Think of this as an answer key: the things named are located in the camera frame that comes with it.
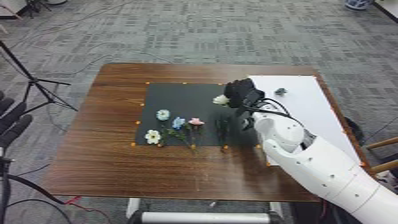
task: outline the chair leg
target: chair leg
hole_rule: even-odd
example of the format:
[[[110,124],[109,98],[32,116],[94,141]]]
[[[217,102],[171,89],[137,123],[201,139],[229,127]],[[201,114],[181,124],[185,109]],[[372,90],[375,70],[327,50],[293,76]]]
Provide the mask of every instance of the chair leg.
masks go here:
[[[380,164],[379,166],[373,166],[373,167],[372,167],[372,171],[373,171],[375,173],[380,173],[382,171],[391,170],[391,169],[395,169],[396,167],[398,167],[398,160],[395,160],[395,161],[391,161],[391,162]]]
[[[398,137],[395,137],[395,138],[391,138],[391,139],[388,139],[388,140],[384,140],[384,141],[373,143],[372,145],[366,146],[366,149],[379,148],[379,147],[382,147],[382,146],[386,146],[386,145],[391,145],[391,144],[395,144],[395,143],[398,143]]]

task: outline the white flower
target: white flower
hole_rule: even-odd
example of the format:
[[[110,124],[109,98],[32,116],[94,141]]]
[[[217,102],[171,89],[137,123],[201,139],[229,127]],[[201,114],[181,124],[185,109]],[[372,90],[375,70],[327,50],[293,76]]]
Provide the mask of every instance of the white flower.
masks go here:
[[[229,98],[224,95],[217,96],[213,98],[213,103],[221,104],[221,105],[226,105],[229,103]]]
[[[148,130],[146,139],[148,139],[148,144],[158,144],[158,140],[162,139],[158,131]]]
[[[169,110],[160,110],[157,112],[157,118],[160,121],[167,121],[171,118],[171,111]]]

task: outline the pink flower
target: pink flower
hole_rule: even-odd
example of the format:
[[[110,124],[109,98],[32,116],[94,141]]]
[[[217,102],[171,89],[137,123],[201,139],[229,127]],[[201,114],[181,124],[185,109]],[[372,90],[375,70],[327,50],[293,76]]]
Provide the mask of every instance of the pink flower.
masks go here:
[[[205,122],[201,121],[201,119],[199,118],[192,118],[190,119],[190,121],[189,121],[189,123],[192,124],[192,125],[205,125]]]

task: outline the black mat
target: black mat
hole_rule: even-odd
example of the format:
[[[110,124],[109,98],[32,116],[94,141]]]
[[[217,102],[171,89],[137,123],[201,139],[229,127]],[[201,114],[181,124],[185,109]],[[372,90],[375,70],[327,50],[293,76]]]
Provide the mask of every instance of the black mat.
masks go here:
[[[135,135],[135,142],[146,145],[148,130],[162,130],[162,122],[157,119],[157,111],[167,109],[171,111],[171,119],[164,122],[167,128],[173,128],[173,120],[176,117],[189,121],[192,117],[199,117],[206,122],[203,126],[203,135],[197,139],[197,145],[217,146],[222,145],[215,121],[221,117],[229,118],[229,134],[226,144],[254,146],[258,143],[256,131],[242,131],[242,115],[235,116],[235,110],[213,104],[213,98],[222,94],[224,86],[215,84],[171,84],[157,83],[148,87],[146,106],[142,111],[141,126]],[[171,138],[167,145],[185,145],[183,142]]]

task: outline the wooden table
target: wooden table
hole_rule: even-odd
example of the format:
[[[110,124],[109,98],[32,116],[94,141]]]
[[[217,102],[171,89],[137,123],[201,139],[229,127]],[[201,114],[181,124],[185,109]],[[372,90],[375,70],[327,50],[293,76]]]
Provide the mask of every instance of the wooden table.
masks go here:
[[[228,83],[261,75],[313,75],[364,156],[327,85],[306,66],[109,64],[102,68],[70,128],[45,187],[57,195],[317,201],[279,167],[267,166],[258,149],[183,146],[132,147],[149,83]]]

